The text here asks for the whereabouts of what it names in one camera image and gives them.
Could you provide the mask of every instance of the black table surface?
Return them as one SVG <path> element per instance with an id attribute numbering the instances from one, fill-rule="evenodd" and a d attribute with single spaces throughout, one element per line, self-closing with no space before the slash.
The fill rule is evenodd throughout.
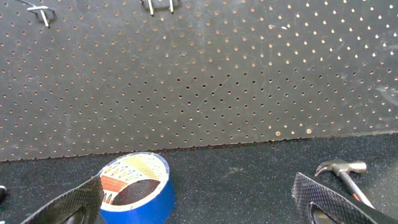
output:
<path id="1" fill-rule="evenodd" d="M 351 174 L 376 209 L 398 219 L 398 135 L 299 139 L 158 151 L 170 165 L 175 208 L 166 223 L 300 223 L 291 188 L 330 159 L 364 160 Z M 121 154 L 0 163 L 9 195 L 0 221 L 20 223 Z M 345 191 L 332 173 L 321 179 Z"/>

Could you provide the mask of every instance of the gray pegboard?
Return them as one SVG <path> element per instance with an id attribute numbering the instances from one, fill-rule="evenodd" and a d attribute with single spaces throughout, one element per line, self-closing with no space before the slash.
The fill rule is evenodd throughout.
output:
<path id="1" fill-rule="evenodd" d="M 2 161 L 398 128 L 396 1 L 153 2 L 1 3 Z"/>

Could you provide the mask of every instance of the roll of tape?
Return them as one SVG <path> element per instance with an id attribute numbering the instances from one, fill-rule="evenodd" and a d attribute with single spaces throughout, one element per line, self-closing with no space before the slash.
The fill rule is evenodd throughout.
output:
<path id="1" fill-rule="evenodd" d="M 105 223 L 163 223 L 174 207 L 174 188 L 166 160 L 150 152 L 115 159 L 99 172 Z"/>

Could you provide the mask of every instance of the hammer head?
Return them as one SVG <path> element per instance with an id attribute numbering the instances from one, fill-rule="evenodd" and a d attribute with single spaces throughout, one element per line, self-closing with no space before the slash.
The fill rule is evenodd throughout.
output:
<path id="1" fill-rule="evenodd" d="M 323 171 L 333 171 L 338 177 L 342 172 L 355 172 L 357 174 L 362 174 L 366 172 L 366 164 L 363 161 L 326 161 L 318 166 L 317 171 L 315 172 L 315 177 Z"/>

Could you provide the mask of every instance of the hammer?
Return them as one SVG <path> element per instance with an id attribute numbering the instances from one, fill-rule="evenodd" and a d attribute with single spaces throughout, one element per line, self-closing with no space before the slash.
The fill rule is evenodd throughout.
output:
<path id="1" fill-rule="evenodd" d="M 359 189 L 359 187 L 354 183 L 348 173 L 355 172 L 357 174 L 363 174 L 366 172 L 366 164 L 363 161 L 346 162 L 342 160 L 336 161 L 326 161 L 321 163 L 315 173 L 317 177 L 323 171 L 333 171 L 336 176 L 343 179 L 343 182 L 348 186 L 350 191 L 352 191 L 353 196 L 356 200 L 364 203 L 365 205 L 374 208 L 372 203 L 366 198 L 365 194 Z"/>

